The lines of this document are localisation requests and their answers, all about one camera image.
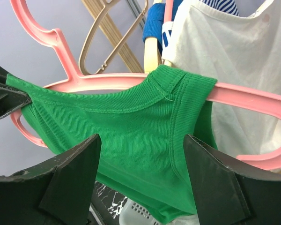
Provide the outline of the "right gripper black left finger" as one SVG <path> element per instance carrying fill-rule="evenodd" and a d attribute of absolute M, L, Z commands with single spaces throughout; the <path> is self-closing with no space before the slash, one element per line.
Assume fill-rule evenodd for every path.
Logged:
<path fill-rule="evenodd" d="M 40 209 L 64 225 L 87 222 L 101 151 L 101 138 L 92 135 L 57 156 L 57 166 L 40 202 Z"/>

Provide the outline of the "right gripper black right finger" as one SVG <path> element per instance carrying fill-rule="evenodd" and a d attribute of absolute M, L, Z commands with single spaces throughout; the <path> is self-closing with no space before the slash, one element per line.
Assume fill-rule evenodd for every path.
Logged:
<path fill-rule="evenodd" d="M 235 174 L 186 135 L 185 160 L 201 225 L 244 225 L 251 215 Z"/>

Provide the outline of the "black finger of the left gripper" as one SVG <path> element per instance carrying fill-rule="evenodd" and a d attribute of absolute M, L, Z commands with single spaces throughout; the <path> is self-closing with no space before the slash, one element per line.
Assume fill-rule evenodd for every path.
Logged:
<path fill-rule="evenodd" d="M 31 102 L 26 92 L 0 83 L 0 120 Z"/>

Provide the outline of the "green tank top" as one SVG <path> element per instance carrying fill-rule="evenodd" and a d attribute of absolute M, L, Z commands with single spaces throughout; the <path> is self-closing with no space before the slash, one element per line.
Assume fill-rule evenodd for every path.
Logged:
<path fill-rule="evenodd" d="M 47 147 L 60 154 L 92 134 L 101 137 L 96 179 L 144 206 L 161 223 L 195 214 L 183 139 L 216 146 L 212 103 L 217 80 L 160 65 L 130 89 L 83 95 L 44 89 L 8 75 L 29 94 L 22 114 Z"/>

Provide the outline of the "pink plastic hanger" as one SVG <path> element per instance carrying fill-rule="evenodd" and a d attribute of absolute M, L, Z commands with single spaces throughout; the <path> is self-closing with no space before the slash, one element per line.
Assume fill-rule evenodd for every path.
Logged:
<path fill-rule="evenodd" d="M 146 78 L 147 74 L 140 73 L 83 75 L 60 29 L 46 30 L 41 27 L 32 17 L 24 0 L 13 0 L 11 5 L 25 31 L 38 43 L 53 48 L 65 70 L 67 79 L 46 85 L 45 89 L 60 92 L 125 90 Z M 207 99 L 281 120 L 281 96 L 277 94 L 218 82 Z M 281 147 L 262 155 L 239 155 L 237 159 L 264 170 L 277 169 L 281 167 Z"/>

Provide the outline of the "cream wooden hanger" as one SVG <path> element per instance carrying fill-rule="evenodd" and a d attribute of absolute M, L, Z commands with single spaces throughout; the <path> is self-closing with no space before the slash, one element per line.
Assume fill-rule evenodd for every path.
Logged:
<path fill-rule="evenodd" d="M 163 3 L 161 0 L 155 0 L 153 4 L 156 3 Z M 164 14 L 164 19 L 166 21 L 171 21 L 171 6 L 168 7 L 166 12 L 167 15 Z M 160 45 L 158 43 L 158 40 L 155 37 L 148 37 L 145 39 L 145 48 L 144 48 L 144 69 L 146 73 L 149 73 L 156 69 L 159 64 L 161 64 L 161 53 L 159 51 L 160 47 L 162 47 L 162 44 Z"/>

